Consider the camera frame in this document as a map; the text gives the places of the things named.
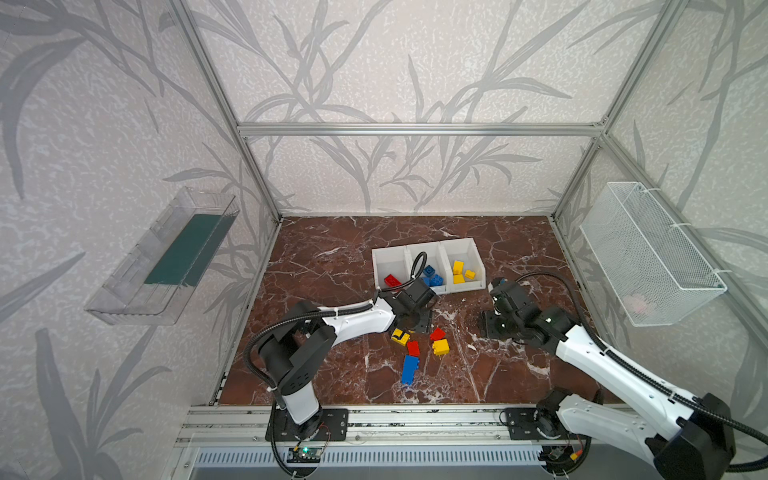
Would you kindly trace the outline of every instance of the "marble floor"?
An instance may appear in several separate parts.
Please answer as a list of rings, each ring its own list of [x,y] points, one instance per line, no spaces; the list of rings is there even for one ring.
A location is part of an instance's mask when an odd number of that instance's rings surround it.
[[[372,248],[459,237],[475,239],[489,279],[557,270],[573,280],[546,217],[286,218],[220,404],[271,403],[266,386],[246,370],[241,353],[253,334],[278,321],[296,301],[327,306],[359,302],[373,289]],[[556,280],[538,276],[527,284],[542,309],[557,304],[573,311]],[[432,325],[446,331],[451,350],[433,356],[428,336],[414,334],[421,365],[410,386],[400,382],[406,348],[386,333],[334,347],[315,378],[320,402],[536,403],[554,386],[593,396],[598,384],[575,367],[529,346],[480,338],[479,314],[491,308],[486,290],[440,296]],[[263,367],[260,359],[257,365]]]

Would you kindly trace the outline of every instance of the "plastic storage tray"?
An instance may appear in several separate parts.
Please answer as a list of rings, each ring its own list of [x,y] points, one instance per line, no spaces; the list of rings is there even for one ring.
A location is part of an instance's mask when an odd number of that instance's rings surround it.
[[[411,243],[398,247],[371,250],[373,282],[376,288],[386,287],[384,279],[390,274],[401,282],[410,278],[413,260],[422,251],[427,254],[427,265],[432,265],[435,272],[444,280],[442,286],[431,287],[438,295],[485,288],[485,266],[472,238]],[[475,272],[475,279],[471,282],[455,285],[452,273],[454,260],[464,262],[464,271],[472,270]]]
[[[235,196],[184,187],[86,311],[111,325],[173,325],[240,212]]]
[[[442,262],[451,274],[446,279],[448,291],[451,293],[468,292],[469,290],[481,290],[485,288],[485,265],[483,265],[478,253],[478,248],[472,238],[457,238],[440,242]],[[464,262],[464,271],[475,272],[475,279],[464,283],[453,283],[453,263],[458,260]]]

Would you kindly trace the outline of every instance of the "red lego brick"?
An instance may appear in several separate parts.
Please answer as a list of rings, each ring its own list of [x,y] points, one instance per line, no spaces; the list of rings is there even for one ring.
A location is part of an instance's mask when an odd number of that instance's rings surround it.
[[[396,279],[394,276],[392,276],[392,275],[388,275],[388,276],[387,276],[387,277],[384,279],[384,283],[386,283],[386,284],[387,284],[387,286],[399,286],[399,285],[402,285],[402,284],[400,283],[400,280],[397,280],[397,279]]]
[[[410,356],[419,356],[419,343],[408,342],[408,354]]]
[[[445,332],[440,330],[440,327],[437,327],[434,332],[432,332],[432,335],[429,336],[429,339],[433,342],[437,342],[438,340],[442,340],[445,338]]]

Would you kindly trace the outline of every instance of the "wallpaper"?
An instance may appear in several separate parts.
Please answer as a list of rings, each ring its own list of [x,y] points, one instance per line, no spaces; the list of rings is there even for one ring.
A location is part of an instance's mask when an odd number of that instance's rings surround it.
[[[252,149],[286,212],[541,215],[553,211],[589,140],[271,137]],[[458,153],[446,161],[445,151]]]
[[[607,110],[663,2],[188,3],[240,122],[592,123]],[[250,143],[287,213],[549,213],[544,206],[564,189],[585,140]],[[469,166],[485,161],[483,154],[541,161]],[[405,172],[411,178],[399,177]]]
[[[0,478],[157,478],[274,231],[163,2],[0,2]],[[86,313],[182,186],[241,212],[174,326]]]
[[[611,131],[763,305],[767,8],[764,0],[689,2]],[[734,418],[765,432],[768,355],[722,298],[672,326],[637,328],[626,318],[578,229],[613,180],[627,178],[603,152],[558,219],[611,341],[679,386],[718,395]],[[737,444],[737,461],[766,454],[764,445],[739,433]]]
[[[613,135],[768,314],[768,2],[687,8]]]

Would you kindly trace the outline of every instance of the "clear acrylic box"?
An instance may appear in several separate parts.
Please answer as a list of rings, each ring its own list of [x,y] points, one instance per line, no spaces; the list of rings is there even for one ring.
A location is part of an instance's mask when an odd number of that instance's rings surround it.
[[[239,212],[232,194],[183,187],[85,310],[110,325],[175,324]]]

